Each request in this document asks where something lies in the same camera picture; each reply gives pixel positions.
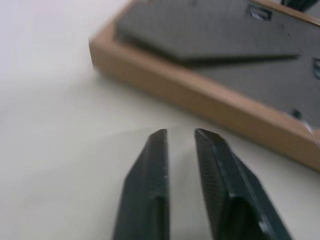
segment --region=white surface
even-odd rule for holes
[[[88,38],[126,0],[0,3],[0,239],[111,239],[125,174],[169,133],[172,240],[210,239],[193,128],[226,138],[296,240],[319,239],[320,174],[93,70]]]

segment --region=black object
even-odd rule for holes
[[[167,130],[162,129],[150,135],[126,176],[114,240],[169,239],[168,177]]]
[[[295,119],[298,119],[298,120],[301,120],[301,119],[302,119],[302,113],[301,113],[299,110],[295,109],[295,108],[292,110],[291,115],[292,115]]]
[[[218,134],[195,130],[214,240],[291,240],[257,177]]]
[[[281,0],[281,4],[289,8],[304,12],[316,4],[318,0]]]
[[[312,59],[312,73],[313,73],[313,76],[320,80],[320,58],[316,58],[314,57]]]
[[[245,13],[254,19],[261,21],[271,21],[272,11],[249,4],[245,10]]]

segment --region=wooden edge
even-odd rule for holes
[[[320,171],[320,138],[300,121],[114,36],[113,21],[89,44],[104,73]]]
[[[304,21],[306,23],[310,23],[314,26],[320,27],[320,19],[319,18],[305,14],[305,13],[297,11],[297,10],[294,10],[290,7],[281,5],[281,4],[276,3],[274,1],[271,1],[271,0],[250,0],[250,2],[263,5],[269,9],[275,10],[277,12],[289,15],[293,18],[299,19],[299,20]]]

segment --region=dark gray panel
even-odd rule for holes
[[[260,24],[245,11],[251,3],[244,0],[153,0],[174,8],[194,6],[196,14],[239,18]],[[273,11],[271,23],[281,26],[295,42],[301,56],[297,59],[246,62],[191,62],[193,71],[249,98],[280,111],[293,109],[312,127],[320,128],[320,80],[313,76],[313,58],[320,59],[320,28]]]
[[[212,13],[189,5],[138,4],[117,28],[183,61],[300,54],[279,24]]]

